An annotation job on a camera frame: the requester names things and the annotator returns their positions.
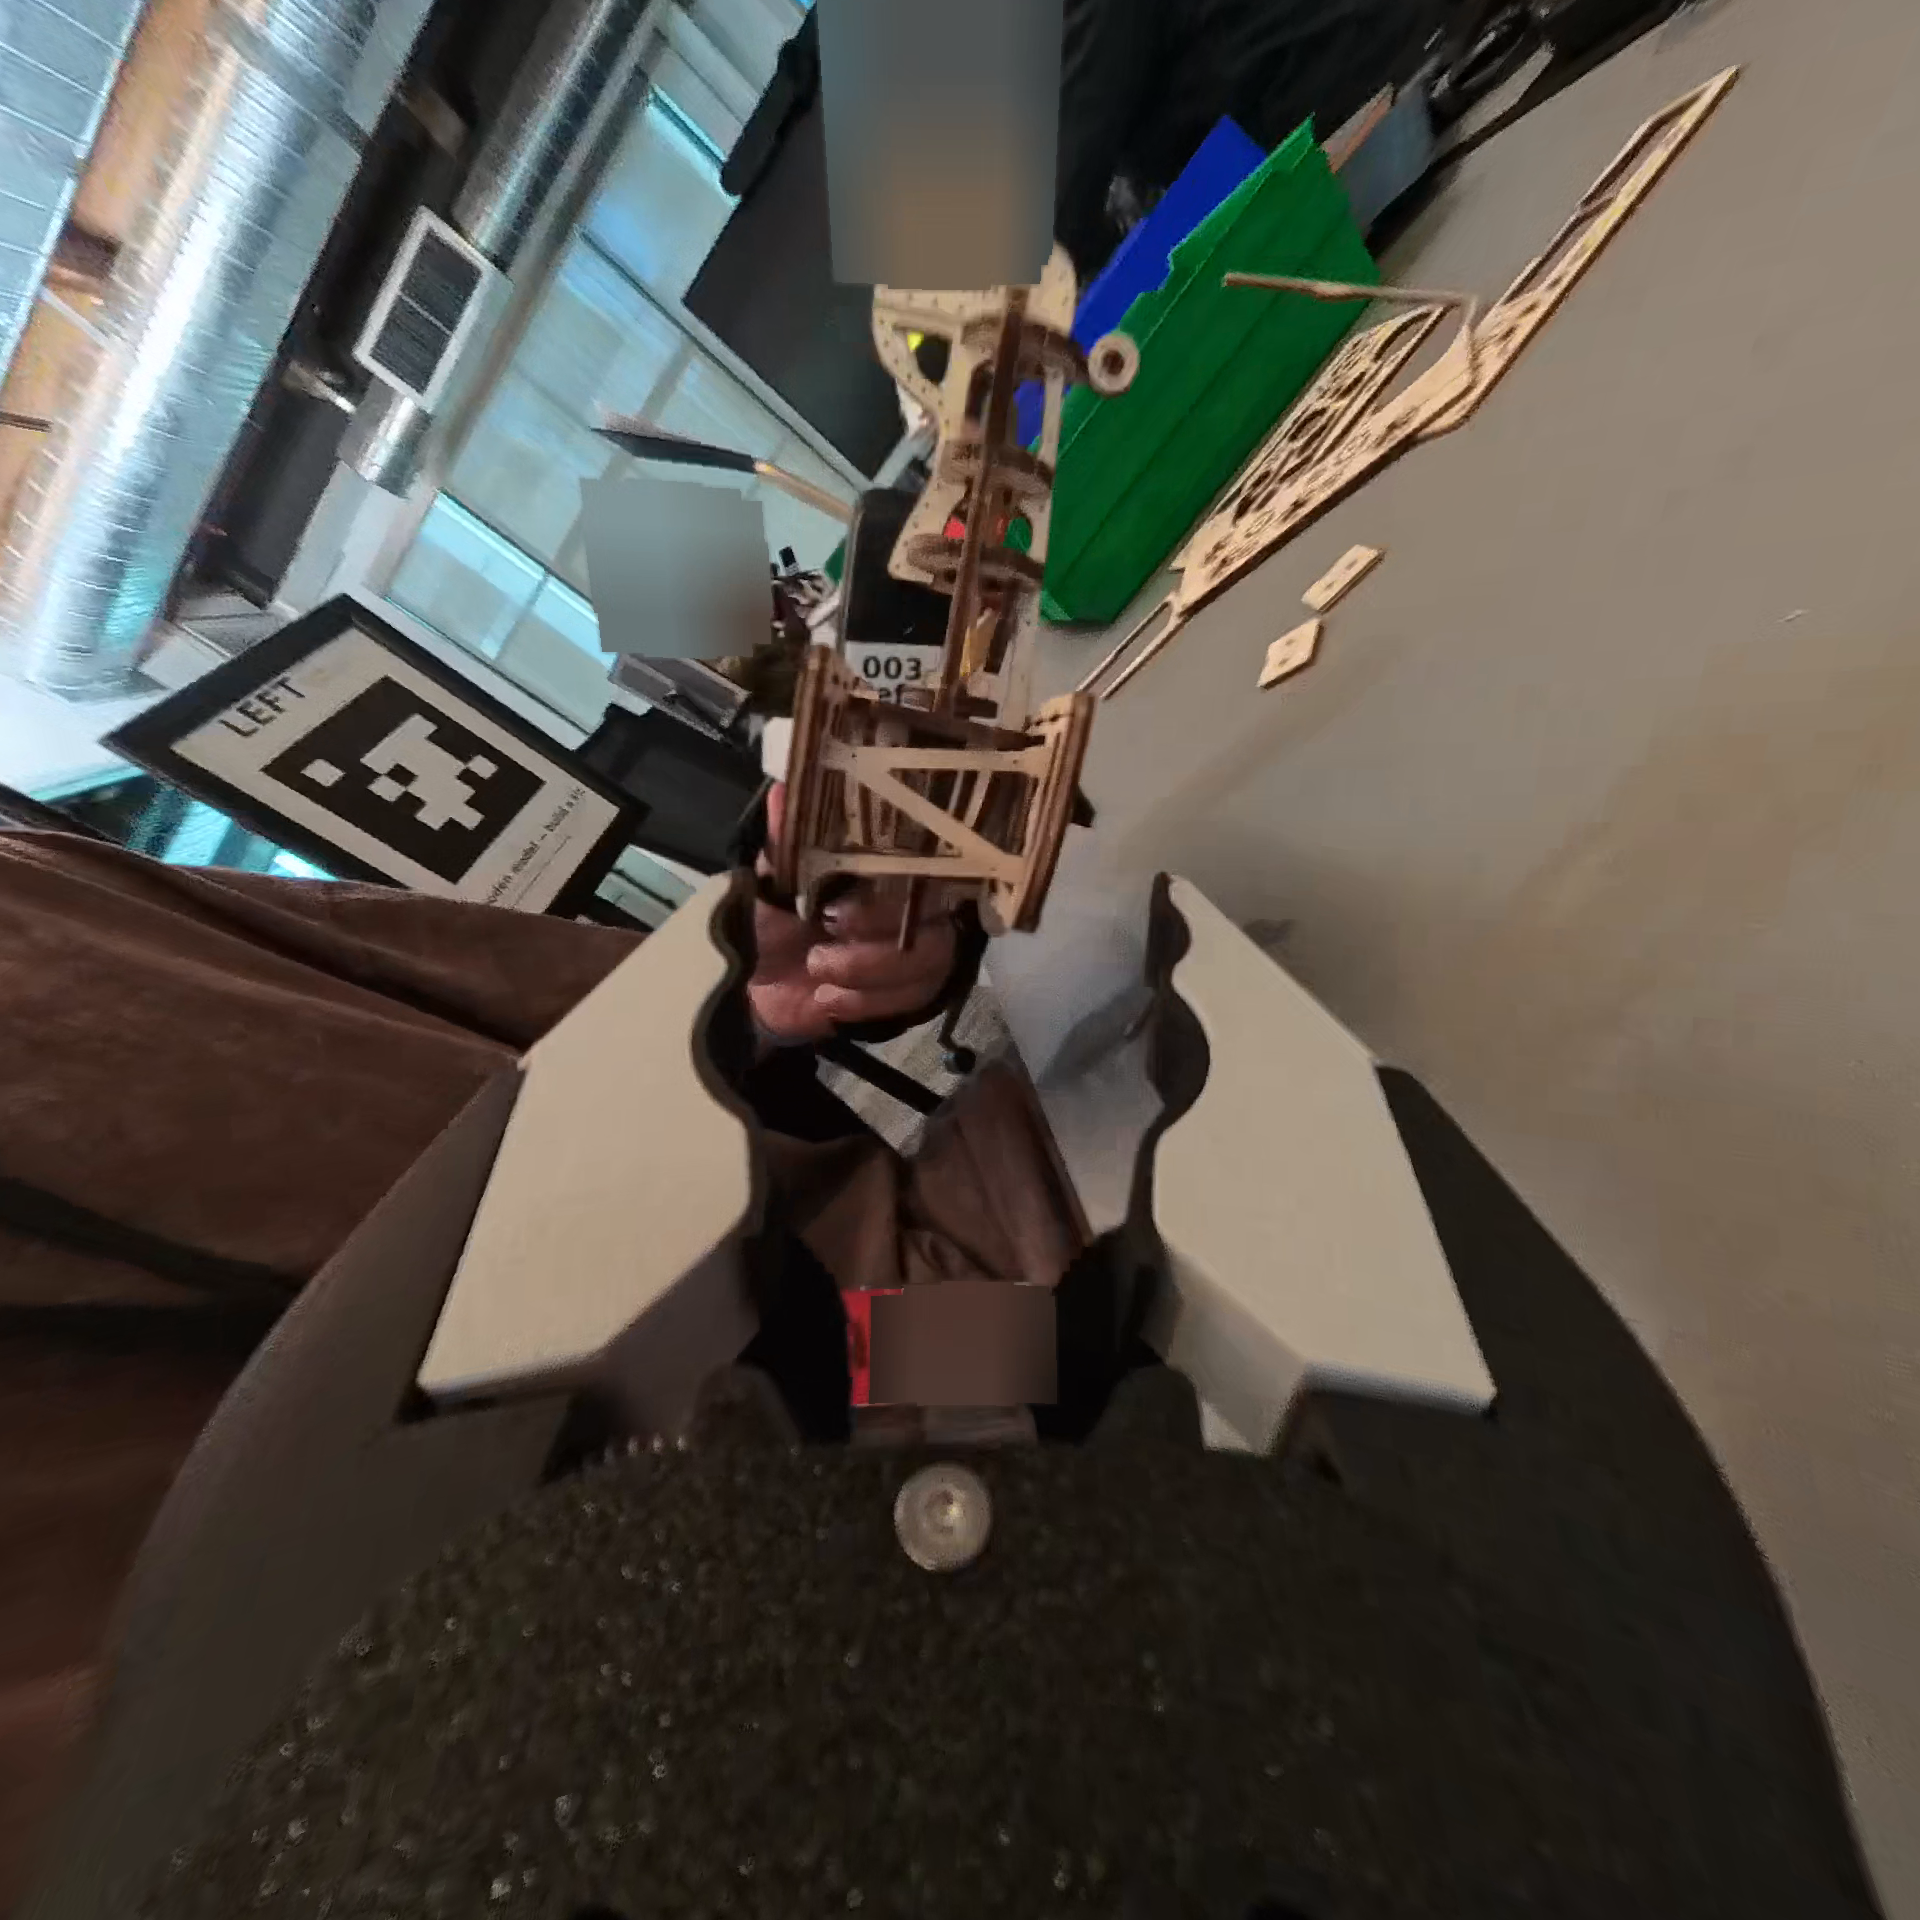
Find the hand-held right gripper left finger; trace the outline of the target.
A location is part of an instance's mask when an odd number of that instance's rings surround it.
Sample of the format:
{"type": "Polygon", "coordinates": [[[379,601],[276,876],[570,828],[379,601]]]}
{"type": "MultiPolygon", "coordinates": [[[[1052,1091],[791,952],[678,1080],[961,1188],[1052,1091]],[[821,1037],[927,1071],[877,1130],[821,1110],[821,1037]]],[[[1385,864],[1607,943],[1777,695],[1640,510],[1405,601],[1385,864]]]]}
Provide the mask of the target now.
{"type": "Polygon", "coordinates": [[[761,1329],[756,882],[706,879],[518,1066],[419,1390],[434,1408],[592,1390],[690,1421],[761,1329]]]}

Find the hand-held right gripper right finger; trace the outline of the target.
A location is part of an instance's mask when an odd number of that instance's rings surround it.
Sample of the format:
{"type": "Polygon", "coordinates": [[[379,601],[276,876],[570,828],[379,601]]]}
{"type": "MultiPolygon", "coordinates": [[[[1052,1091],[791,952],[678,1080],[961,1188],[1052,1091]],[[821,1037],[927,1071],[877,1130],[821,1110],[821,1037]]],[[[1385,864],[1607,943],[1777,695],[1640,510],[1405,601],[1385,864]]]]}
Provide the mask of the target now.
{"type": "Polygon", "coordinates": [[[1485,1414],[1479,1356],[1377,1055],[1192,879],[1158,882],[1147,1342],[1206,1436],[1270,1454],[1309,1395],[1485,1414]]]}

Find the wooden model airplane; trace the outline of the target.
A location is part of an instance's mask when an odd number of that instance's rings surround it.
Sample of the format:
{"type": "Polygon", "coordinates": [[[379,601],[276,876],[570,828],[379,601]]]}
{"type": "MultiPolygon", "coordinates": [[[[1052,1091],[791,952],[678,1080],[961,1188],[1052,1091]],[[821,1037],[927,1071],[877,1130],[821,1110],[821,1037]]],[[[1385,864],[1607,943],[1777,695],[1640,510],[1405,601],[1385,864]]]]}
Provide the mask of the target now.
{"type": "Polygon", "coordinates": [[[1120,398],[1137,348],[1080,348],[1072,317],[1064,248],[1030,284],[876,292],[877,363],[934,454],[923,490],[863,503],[838,634],[796,682],[774,876],[804,920],[876,882],[901,896],[901,943],[927,901],[1039,931],[1064,837],[1092,824],[1099,695],[1039,700],[1039,626],[1069,398],[1120,398]]]}

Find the person's left hand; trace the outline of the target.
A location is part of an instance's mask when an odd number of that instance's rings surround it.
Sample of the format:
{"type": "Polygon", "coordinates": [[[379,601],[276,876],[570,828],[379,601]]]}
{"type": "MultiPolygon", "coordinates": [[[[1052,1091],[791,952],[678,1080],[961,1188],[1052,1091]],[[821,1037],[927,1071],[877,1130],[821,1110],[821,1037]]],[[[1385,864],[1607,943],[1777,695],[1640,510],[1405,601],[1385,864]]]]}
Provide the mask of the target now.
{"type": "Polygon", "coordinates": [[[785,787],[765,791],[756,856],[756,972],[747,1008],[769,1049],[821,1044],[838,1031],[897,1037],[958,1008],[983,952],[971,910],[927,904],[901,943],[901,904],[877,882],[854,882],[804,920],[776,889],[785,787]]]}

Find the red badge card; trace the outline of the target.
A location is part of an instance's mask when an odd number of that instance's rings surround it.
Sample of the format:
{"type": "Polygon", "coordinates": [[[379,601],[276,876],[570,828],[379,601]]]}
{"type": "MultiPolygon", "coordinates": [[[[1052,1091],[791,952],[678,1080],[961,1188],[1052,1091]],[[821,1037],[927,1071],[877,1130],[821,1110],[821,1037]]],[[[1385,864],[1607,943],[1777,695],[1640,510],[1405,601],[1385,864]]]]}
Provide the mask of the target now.
{"type": "Polygon", "coordinates": [[[876,1408],[869,1370],[876,1370],[876,1307],[901,1296],[901,1289],[843,1289],[843,1329],[848,1329],[848,1408],[876,1408]]]}

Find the white vent grille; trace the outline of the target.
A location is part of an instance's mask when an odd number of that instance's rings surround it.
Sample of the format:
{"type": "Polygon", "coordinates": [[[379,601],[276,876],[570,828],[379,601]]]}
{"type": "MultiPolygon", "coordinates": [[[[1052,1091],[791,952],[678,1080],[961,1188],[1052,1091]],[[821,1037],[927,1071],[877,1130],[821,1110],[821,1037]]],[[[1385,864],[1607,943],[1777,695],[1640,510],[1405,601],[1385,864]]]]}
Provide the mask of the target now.
{"type": "Polygon", "coordinates": [[[354,360],[421,414],[434,414],[495,282],[501,271],[477,244],[419,209],[354,360]]]}

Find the wooden parts sheet with prongs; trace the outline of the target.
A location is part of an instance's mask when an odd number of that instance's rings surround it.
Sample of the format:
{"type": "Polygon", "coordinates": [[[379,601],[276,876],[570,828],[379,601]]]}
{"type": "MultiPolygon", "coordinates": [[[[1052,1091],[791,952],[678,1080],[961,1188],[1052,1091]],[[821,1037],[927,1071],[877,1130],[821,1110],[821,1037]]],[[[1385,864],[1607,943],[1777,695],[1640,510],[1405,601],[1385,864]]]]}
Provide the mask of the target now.
{"type": "Polygon", "coordinates": [[[1137,626],[1116,638],[1116,648],[1087,671],[1076,695],[1106,700],[1104,688],[1127,688],[1135,669],[1116,671],[1120,653],[1147,634],[1147,626],[1178,607],[1188,590],[1188,570],[1206,563],[1206,551],[1225,537],[1239,513],[1262,513],[1289,484],[1298,484],[1356,416],[1385,398],[1385,387],[1405,369],[1405,360],[1422,348],[1422,340],[1457,317],[1457,344],[1470,348],[1470,363],[1477,363],[1477,311],[1479,299],[1462,292],[1377,292],[1379,302],[1393,302],[1410,317],[1393,317],[1365,332],[1352,332],[1327,363],[1305,384],[1298,405],[1270,427],[1256,454],[1237,471],[1232,490],[1199,513],[1192,537],[1172,551],[1171,570],[1172,590],[1137,616],[1137,626]]]}

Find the green plastic bin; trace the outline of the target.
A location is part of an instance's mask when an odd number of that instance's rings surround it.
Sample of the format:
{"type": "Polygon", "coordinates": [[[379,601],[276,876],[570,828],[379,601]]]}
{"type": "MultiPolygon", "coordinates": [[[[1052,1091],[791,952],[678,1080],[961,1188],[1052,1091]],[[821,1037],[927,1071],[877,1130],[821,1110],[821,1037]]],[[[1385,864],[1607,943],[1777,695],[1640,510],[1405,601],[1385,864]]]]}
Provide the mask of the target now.
{"type": "Polygon", "coordinates": [[[1379,284],[1314,121],[1298,124],[1116,323],[1137,348],[1120,398],[1076,387],[1052,494],[1044,626],[1113,626],[1283,421],[1365,311],[1232,271],[1379,284]]]}

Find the blue plastic bin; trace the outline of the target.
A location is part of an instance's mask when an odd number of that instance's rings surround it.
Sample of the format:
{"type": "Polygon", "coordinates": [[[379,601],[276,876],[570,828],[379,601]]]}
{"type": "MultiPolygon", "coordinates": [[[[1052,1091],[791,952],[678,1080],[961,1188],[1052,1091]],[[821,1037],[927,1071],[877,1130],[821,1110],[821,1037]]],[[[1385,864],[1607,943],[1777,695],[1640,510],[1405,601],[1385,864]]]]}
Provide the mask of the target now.
{"type": "Polygon", "coordinates": [[[1106,264],[1087,282],[1072,253],[1053,253],[1052,271],[1076,282],[1069,336],[1095,351],[1104,336],[1127,336],[1137,348],[1137,380],[1116,402],[1120,410],[1160,414],[1178,398],[1178,363],[1206,363],[1206,323],[1220,296],[1199,284],[1196,253],[1188,248],[1225,201],[1245,209],[1245,180],[1267,166],[1267,145],[1220,113],[1188,166],[1116,244],[1106,264]]]}

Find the narrow wooden parts sheet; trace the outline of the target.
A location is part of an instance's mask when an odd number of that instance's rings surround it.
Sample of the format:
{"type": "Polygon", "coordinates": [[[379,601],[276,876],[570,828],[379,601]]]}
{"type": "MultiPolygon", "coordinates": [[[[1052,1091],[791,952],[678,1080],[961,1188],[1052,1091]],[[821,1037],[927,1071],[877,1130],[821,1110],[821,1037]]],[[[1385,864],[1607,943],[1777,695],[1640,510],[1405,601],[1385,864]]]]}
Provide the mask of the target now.
{"type": "Polygon", "coordinates": [[[1722,68],[1634,128],[1553,232],[1549,253],[1519,269],[1470,326],[1470,344],[1444,358],[1444,363],[1457,369],[1444,398],[1422,414],[1421,439],[1449,437],[1477,414],[1734,84],[1742,68],[1722,68]]]}

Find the large silver ventilation duct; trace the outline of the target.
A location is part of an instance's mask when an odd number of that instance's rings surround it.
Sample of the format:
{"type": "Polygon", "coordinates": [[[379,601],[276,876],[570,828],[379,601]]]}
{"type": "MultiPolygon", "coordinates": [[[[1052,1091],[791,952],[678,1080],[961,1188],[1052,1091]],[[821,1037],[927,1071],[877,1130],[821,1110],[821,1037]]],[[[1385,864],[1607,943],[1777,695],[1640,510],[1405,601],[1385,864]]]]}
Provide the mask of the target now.
{"type": "Polygon", "coordinates": [[[168,607],[405,50],[385,6],[217,6],[108,348],[6,532],[6,671],[108,700],[168,607]]]}

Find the narrow silver ventilation duct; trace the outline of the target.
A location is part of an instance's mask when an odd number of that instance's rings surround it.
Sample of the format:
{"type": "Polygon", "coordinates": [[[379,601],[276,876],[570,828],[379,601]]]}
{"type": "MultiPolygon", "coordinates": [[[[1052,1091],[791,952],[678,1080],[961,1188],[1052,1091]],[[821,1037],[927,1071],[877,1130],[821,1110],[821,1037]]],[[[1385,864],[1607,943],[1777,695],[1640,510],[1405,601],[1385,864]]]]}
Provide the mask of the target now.
{"type": "Polygon", "coordinates": [[[454,351],[434,402],[368,398],[348,437],[344,468],[384,490],[408,494],[434,421],[471,391],[480,358],[495,336],[512,292],[533,271],[537,248],[556,239],[562,197],[586,180],[590,153],[633,102],[661,6],[570,0],[539,17],[507,104],[494,113],[444,223],[494,269],[454,351]]]}

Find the thin wooden frame offcut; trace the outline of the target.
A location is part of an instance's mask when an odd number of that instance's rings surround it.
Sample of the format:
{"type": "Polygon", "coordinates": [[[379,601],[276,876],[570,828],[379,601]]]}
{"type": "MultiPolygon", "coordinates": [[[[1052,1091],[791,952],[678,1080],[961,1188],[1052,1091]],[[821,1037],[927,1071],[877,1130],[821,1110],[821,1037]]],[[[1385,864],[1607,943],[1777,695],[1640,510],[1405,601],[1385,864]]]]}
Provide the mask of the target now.
{"type": "Polygon", "coordinates": [[[1477,317],[1479,299],[1470,292],[1422,292],[1422,284],[1385,284],[1385,282],[1327,282],[1327,277],[1267,277],[1267,271],[1220,271],[1225,292],[1273,292],[1300,296],[1314,302],[1431,302],[1457,311],[1457,351],[1477,363],[1479,340],[1477,317]]]}

